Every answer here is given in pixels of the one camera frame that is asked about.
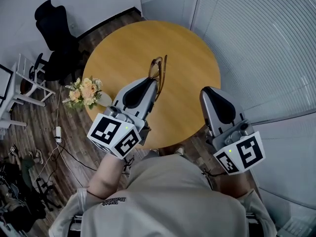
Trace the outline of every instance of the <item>wire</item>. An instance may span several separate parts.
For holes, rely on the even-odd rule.
[[[126,171],[127,167],[131,167],[132,164],[134,163],[134,160],[135,160],[135,157],[132,157],[129,161],[127,161],[126,158],[124,158],[125,164],[124,164],[123,171]]]
[[[38,177],[41,175],[41,173],[43,172],[44,168],[46,167],[49,159],[51,158],[51,156],[53,155],[54,151],[58,148],[58,146],[50,153],[49,158],[47,159],[47,161],[45,162],[44,167],[41,169],[40,173],[38,174],[38,176],[35,178],[34,182],[32,183],[32,185],[35,183],[35,181],[38,179]]]
[[[93,171],[97,171],[96,169],[93,169],[93,168],[91,168],[91,167],[85,165],[84,163],[82,163],[82,162],[79,161],[78,159],[76,159],[72,154],[70,154],[70,153],[68,152],[67,149],[65,149],[65,147],[63,147],[63,146],[61,146],[61,147],[62,147],[63,150],[65,150],[65,151],[66,151],[73,159],[75,159],[77,162],[79,162],[80,164],[82,164],[82,165],[85,166],[86,168],[89,168],[89,169],[91,169],[91,170],[93,170]]]
[[[61,156],[61,158],[63,159],[65,165],[66,165],[67,168],[70,170],[70,172],[72,173],[72,175],[74,176],[74,178],[76,179],[76,181],[80,184],[81,187],[83,187],[82,184],[81,184],[81,183],[79,182],[79,180],[77,179],[77,177],[75,176],[75,174],[73,173],[73,171],[72,171],[72,170],[69,168],[69,166],[67,165],[67,163],[66,163],[66,161],[65,161],[65,159],[64,159],[64,157],[63,157],[63,155],[61,154],[61,151],[59,150],[59,147],[58,147],[58,151],[59,151],[60,156]]]
[[[210,170],[207,171],[206,169],[204,169],[202,175],[207,175],[207,176],[211,176],[211,177],[217,177],[217,176],[221,176],[221,175],[227,175],[226,172],[222,172],[222,173],[219,173],[219,174],[211,174],[210,172],[211,172]]]
[[[59,113],[59,103],[60,103],[60,95],[61,95],[61,88],[63,86],[60,86],[60,91],[59,91],[59,99],[58,99],[58,105],[57,105],[57,117],[56,117],[56,127],[58,126],[58,113]]]
[[[55,157],[55,156],[52,156],[52,157],[51,157],[51,161],[55,162],[55,169],[51,172],[51,174],[49,175],[47,181],[44,182],[44,184],[47,184],[49,181],[51,181],[51,180],[50,180],[50,177],[51,177],[52,174],[54,174],[54,173],[56,172],[56,170],[58,169],[57,160],[58,160],[60,154],[62,153],[62,151],[57,155],[57,157]]]

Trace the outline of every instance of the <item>black cable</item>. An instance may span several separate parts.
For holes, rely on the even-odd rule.
[[[62,141],[64,141],[64,146],[61,146],[60,147],[62,148],[62,151],[65,150],[66,153],[68,153],[74,160],[76,160],[77,162],[79,162],[80,164],[82,164],[83,166],[85,166],[86,168],[89,168],[93,171],[97,171],[96,169],[93,169],[87,165],[85,165],[84,163],[82,163],[81,161],[79,161],[78,159],[76,159],[71,153],[68,152],[68,150],[65,148],[65,145],[66,145],[66,141],[63,139],[63,138],[60,138]],[[127,167],[130,167],[132,166],[132,164],[134,163],[134,157],[132,157],[129,161],[127,161],[125,158],[124,158],[124,161],[125,161],[125,164],[124,164],[124,169],[123,171],[126,171]]]
[[[52,160],[53,162],[55,162],[55,169],[51,172],[51,174],[49,175],[49,177],[48,177],[48,179],[47,179],[47,182],[45,182],[45,184],[48,183],[48,181],[49,181],[50,177],[52,176],[52,174],[54,174],[54,173],[56,172],[56,170],[58,169],[57,160],[58,160],[58,157],[61,155],[61,152],[62,152],[62,151],[60,151],[60,153],[58,153],[57,158],[56,158],[55,160],[52,159],[53,156],[51,157],[51,160]]]
[[[207,171],[206,169],[203,170],[202,172],[202,175],[208,175],[208,176],[211,176],[211,177],[217,177],[217,176],[221,176],[221,175],[227,175],[226,172],[222,172],[222,173],[219,173],[219,174],[211,174],[210,173],[211,171]]]
[[[72,154],[70,154],[70,153],[68,152],[68,150],[65,149],[63,146],[60,146],[60,147],[61,147],[63,150],[65,150],[66,153],[69,154],[74,160],[76,160],[77,162],[79,162],[80,164],[82,164],[83,166],[85,166],[86,168],[89,168],[89,169],[91,169],[91,170],[93,170],[93,171],[97,171],[96,169],[93,169],[93,168],[91,168],[91,167],[85,165],[84,163],[82,163],[82,162],[79,161],[78,159],[76,159],[76,158],[75,158]]]

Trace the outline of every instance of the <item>black office chair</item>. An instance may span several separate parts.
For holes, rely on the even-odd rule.
[[[60,84],[64,84],[64,78],[72,74],[72,80],[75,81],[78,62],[88,52],[79,52],[77,38],[69,32],[65,7],[54,7],[48,0],[37,8],[35,19],[36,27],[43,35],[48,48],[53,51],[48,62],[41,58],[42,54],[36,62],[37,65],[44,64],[42,68],[45,70],[44,79],[46,81],[59,80]]]

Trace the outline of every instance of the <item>table top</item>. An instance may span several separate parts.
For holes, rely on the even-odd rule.
[[[214,54],[196,34],[168,22],[142,21],[108,35],[92,52],[83,78],[99,78],[113,100],[131,82],[148,76],[151,61],[168,55],[165,82],[147,121],[152,129],[144,146],[162,148],[180,143],[204,125],[199,93],[205,86],[220,88]],[[92,120],[105,107],[86,107]]]

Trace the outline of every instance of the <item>baseboard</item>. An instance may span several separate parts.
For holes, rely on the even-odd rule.
[[[133,12],[133,11],[135,11],[136,13],[138,13],[138,14],[141,16],[140,10],[137,9],[136,7],[132,7],[132,8],[130,8],[130,9],[127,9],[127,10],[125,10],[125,11],[122,11],[121,13],[119,13],[119,14],[117,14],[117,15],[114,15],[113,17],[110,17],[110,18],[108,18],[108,19],[102,21],[101,23],[97,24],[96,26],[92,27],[91,29],[89,29],[88,31],[84,32],[84,33],[81,34],[79,37],[77,37],[77,40],[79,41],[79,40],[83,39],[85,36],[87,36],[88,34],[92,33],[94,30],[98,29],[99,27],[105,25],[106,23],[110,22],[111,20],[114,20],[114,19],[116,19],[116,18],[118,18],[118,17],[121,17],[121,16],[123,16],[123,15],[125,15],[125,14],[127,14],[127,13],[131,13],[131,12]]]

